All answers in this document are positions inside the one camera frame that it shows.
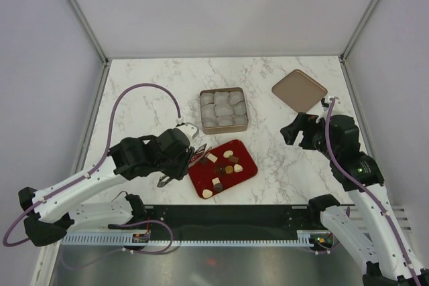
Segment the metal tongs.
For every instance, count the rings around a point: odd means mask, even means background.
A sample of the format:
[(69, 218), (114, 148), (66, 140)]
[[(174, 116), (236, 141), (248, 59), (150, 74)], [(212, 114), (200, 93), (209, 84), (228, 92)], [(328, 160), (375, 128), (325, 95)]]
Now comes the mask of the metal tongs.
[(175, 158), (167, 168), (161, 171), (157, 187), (163, 188), (172, 180), (182, 180), (188, 174), (188, 168), (198, 163), (209, 151), (211, 147), (207, 144), (201, 145), (198, 149), (194, 147), (185, 148), (177, 158)]

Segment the dark square chocolate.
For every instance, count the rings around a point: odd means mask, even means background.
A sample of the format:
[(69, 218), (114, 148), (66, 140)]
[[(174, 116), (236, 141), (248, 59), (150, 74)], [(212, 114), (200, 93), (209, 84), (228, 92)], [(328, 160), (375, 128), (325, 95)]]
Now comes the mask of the dark square chocolate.
[(208, 159), (207, 158), (205, 158), (205, 157), (203, 157), (201, 160), (200, 160), (200, 164), (202, 164), (202, 165), (205, 165), (205, 164), (207, 164), (208, 163)]

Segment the white rectangular chocolate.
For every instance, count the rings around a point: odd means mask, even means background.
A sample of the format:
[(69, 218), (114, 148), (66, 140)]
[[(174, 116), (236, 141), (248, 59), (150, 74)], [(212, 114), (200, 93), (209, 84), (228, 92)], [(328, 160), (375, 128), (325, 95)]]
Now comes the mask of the white rectangular chocolate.
[(217, 161), (217, 157), (211, 153), (209, 153), (207, 155), (207, 159), (209, 159), (210, 161), (212, 161), (213, 163), (215, 163)]

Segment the round white chocolate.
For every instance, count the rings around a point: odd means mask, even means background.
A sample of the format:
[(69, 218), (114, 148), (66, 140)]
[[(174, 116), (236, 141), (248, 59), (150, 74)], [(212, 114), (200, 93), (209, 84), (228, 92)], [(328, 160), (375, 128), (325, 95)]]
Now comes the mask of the round white chocolate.
[(230, 156), (233, 156), (233, 151), (231, 151), (231, 150), (227, 150), (223, 153), (224, 158), (228, 159)]

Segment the gold chocolate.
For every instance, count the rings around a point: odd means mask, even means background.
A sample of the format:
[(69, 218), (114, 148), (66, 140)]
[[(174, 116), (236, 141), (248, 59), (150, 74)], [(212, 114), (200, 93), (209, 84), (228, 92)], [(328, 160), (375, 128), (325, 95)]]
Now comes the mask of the gold chocolate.
[(228, 165), (228, 166), (226, 166), (225, 171), (226, 171), (226, 173), (233, 173), (234, 169), (232, 166)]

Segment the brown square chocolate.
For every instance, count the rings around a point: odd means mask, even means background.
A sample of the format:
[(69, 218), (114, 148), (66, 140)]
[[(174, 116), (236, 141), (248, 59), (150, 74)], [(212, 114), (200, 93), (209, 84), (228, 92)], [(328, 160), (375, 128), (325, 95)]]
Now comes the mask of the brown square chocolate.
[(235, 156), (230, 156), (229, 160), (230, 160), (230, 161), (232, 161), (232, 162), (237, 163), (237, 162), (238, 162), (238, 160), (239, 160), (239, 158), (238, 158), (238, 157), (235, 157)]

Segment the white heart chocolate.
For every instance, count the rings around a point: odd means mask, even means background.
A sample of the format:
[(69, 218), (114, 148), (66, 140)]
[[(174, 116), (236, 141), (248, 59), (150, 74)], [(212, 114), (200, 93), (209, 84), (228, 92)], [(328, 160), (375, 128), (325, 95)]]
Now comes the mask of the white heart chocolate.
[(243, 171), (243, 167), (239, 164), (235, 164), (234, 165), (234, 172), (239, 173), (241, 171)]

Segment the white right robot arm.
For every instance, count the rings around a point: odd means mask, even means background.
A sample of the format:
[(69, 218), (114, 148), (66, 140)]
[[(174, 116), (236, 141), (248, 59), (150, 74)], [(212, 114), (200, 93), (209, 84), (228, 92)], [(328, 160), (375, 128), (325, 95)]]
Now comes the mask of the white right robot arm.
[(352, 199), (367, 229), (362, 232), (340, 209), (334, 196), (311, 199), (306, 212), (313, 228), (327, 228), (358, 264), (364, 285), (427, 285), (428, 269), (412, 250), (395, 217), (375, 160), (361, 151), (359, 128), (352, 117), (328, 121), (299, 113), (280, 131), (287, 145), (299, 133), (299, 146), (325, 156), (334, 178)]

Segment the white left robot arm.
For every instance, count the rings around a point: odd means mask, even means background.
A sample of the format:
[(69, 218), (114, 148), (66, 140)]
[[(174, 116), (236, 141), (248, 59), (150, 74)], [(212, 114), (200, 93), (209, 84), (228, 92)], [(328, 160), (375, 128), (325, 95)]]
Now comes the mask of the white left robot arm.
[(198, 128), (183, 123), (159, 136), (124, 138), (109, 148), (106, 158), (94, 168), (82, 170), (43, 190), (19, 191), (25, 210), (25, 233), (35, 246), (47, 246), (69, 232), (91, 228), (141, 228), (148, 218), (138, 195), (121, 200), (89, 204), (87, 201), (113, 186), (160, 172), (159, 187), (181, 180), (188, 173)]

